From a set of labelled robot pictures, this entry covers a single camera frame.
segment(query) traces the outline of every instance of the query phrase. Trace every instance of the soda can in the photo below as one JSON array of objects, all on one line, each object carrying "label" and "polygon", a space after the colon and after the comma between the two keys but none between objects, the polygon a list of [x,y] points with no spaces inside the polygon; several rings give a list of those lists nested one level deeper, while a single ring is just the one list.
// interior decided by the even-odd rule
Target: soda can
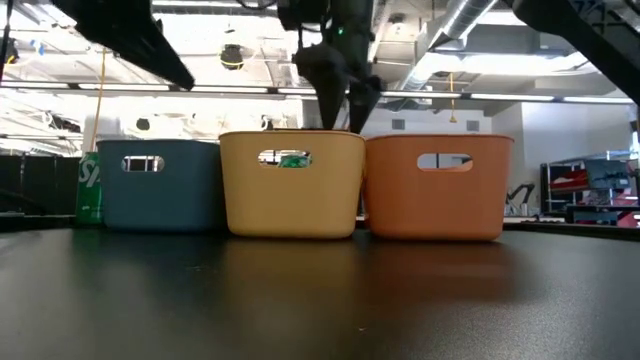
[{"label": "soda can", "polygon": [[76,223],[102,224],[102,186],[97,152],[87,152],[80,160]]}]

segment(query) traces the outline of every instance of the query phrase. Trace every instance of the black table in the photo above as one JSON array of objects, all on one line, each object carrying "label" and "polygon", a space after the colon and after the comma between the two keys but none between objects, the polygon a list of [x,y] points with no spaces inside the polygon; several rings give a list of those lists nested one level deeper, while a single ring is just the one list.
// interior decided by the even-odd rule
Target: black table
[{"label": "black table", "polygon": [[640,244],[0,234],[0,359],[638,359]]}]

